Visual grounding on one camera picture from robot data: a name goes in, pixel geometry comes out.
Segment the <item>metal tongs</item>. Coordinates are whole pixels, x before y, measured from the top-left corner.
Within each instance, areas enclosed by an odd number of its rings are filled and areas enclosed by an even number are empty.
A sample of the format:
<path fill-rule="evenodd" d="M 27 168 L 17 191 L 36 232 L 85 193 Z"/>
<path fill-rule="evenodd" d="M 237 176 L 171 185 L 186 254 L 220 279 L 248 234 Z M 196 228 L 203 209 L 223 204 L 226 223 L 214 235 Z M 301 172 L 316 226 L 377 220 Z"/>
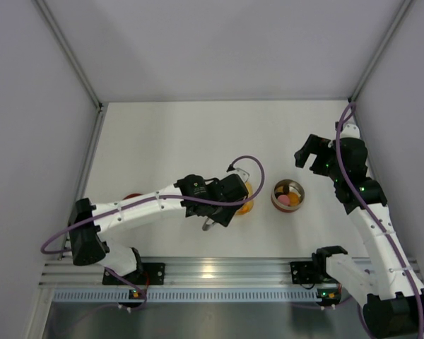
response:
<path fill-rule="evenodd" d="M 212 215 L 220 214 L 221 211 L 222 211 L 222 208 L 219 207 L 215 212 L 212 213 Z M 207 217 L 206 220 L 205 220 L 205 222 L 204 222 L 204 224 L 202 225 L 202 230 L 204 232 L 207 232 L 212 227 L 214 227 L 216 224 L 217 224 L 217 222 L 214 219 L 212 219 L 210 217 Z"/>

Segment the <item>orange fish cookie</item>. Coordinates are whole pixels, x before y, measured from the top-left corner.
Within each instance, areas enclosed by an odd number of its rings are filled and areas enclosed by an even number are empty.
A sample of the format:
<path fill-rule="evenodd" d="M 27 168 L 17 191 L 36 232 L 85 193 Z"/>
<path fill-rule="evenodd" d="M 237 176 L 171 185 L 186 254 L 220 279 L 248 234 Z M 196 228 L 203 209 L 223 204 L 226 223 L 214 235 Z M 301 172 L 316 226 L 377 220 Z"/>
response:
<path fill-rule="evenodd" d="M 289 206 L 290 207 L 295 207 L 298 206 L 300 204 L 300 196 L 298 194 L 296 194 L 295 192 L 289 192 L 287 194 L 288 200 L 289 200 Z"/>

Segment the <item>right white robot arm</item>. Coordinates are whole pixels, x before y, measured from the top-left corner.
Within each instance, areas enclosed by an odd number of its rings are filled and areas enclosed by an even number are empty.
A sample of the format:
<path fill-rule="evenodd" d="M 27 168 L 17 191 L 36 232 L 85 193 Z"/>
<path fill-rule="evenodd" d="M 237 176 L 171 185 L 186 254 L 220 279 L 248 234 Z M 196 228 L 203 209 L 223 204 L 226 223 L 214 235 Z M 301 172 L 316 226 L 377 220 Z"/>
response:
<path fill-rule="evenodd" d="M 391 223 L 387 198 L 367 174 L 367 148 L 355 124 L 337 130 L 334 140 L 311 134 L 295 155 L 302 168 L 315 155 L 310 170 L 334 183 L 335 195 L 355 225 L 373 271 L 355 263 L 342 246 L 312 254 L 320 280 L 335 280 L 358 303 L 373 338 L 424 335 L 424 284 L 416 275 Z"/>

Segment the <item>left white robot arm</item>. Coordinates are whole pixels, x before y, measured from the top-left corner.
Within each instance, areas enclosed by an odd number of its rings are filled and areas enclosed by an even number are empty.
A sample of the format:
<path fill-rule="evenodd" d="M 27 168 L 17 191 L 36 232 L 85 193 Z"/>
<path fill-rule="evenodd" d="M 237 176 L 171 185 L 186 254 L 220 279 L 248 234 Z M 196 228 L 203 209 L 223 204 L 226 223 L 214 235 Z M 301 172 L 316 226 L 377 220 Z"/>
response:
<path fill-rule="evenodd" d="M 99 264 L 122 277 L 142 273 L 138 250 L 118 243 L 117 233 L 165 218 L 193 216 L 226 227 L 249 197 L 248 177 L 242 169 L 233 169 L 222 179 L 190 174 L 164 189 L 126 201 L 93 204 L 83 198 L 75 203 L 69 219 L 70 225 L 79 225 L 69 231 L 73 264 Z"/>

